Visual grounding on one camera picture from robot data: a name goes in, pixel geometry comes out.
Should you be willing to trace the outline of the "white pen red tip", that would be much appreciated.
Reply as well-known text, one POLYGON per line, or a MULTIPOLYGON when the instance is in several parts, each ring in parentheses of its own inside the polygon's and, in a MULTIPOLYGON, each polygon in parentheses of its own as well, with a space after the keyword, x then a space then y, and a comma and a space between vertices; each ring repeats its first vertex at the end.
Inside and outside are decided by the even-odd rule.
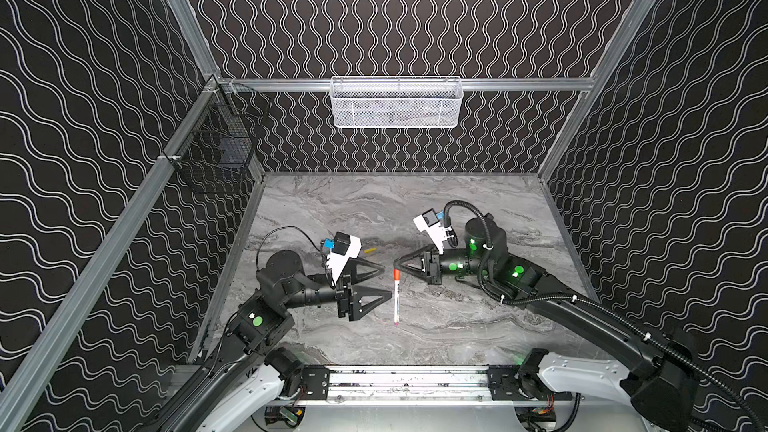
POLYGON ((394 303, 394 324, 400 324, 400 281, 394 280, 393 303, 394 303))

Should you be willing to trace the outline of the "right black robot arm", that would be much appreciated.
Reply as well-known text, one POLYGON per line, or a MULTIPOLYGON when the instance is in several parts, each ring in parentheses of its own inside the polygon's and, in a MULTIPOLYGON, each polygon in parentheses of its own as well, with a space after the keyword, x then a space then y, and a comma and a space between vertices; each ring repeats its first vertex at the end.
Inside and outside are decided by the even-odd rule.
POLYGON ((473 279, 502 305, 529 310, 596 345, 627 372, 621 393, 645 419, 668 431, 692 422, 698 380, 695 340, 680 328, 643 328, 568 287, 543 266, 508 250, 507 234, 492 215, 465 225, 465 244, 453 231, 445 244, 431 244, 397 258, 402 273, 439 285, 446 276, 473 279))

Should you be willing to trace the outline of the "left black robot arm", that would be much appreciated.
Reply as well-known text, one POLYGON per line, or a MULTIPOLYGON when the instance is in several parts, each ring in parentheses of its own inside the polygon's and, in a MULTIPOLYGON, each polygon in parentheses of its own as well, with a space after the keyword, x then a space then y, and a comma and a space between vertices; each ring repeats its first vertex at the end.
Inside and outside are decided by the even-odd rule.
POLYGON ((196 431, 235 383, 262 364, 300 366, 279 342, 295 324, 290 310, 335 303, 338 316, 357 321, 392 297, 385 289, 363 283, 385 272, 381 264, 352 258, 341 276, 331 282, 324 273, 306 275, 300 255, 292 250, 274 253, 257 272, 259 288, 228 319, 218 344, 203 364, 173 395, 142 431, 196 431))

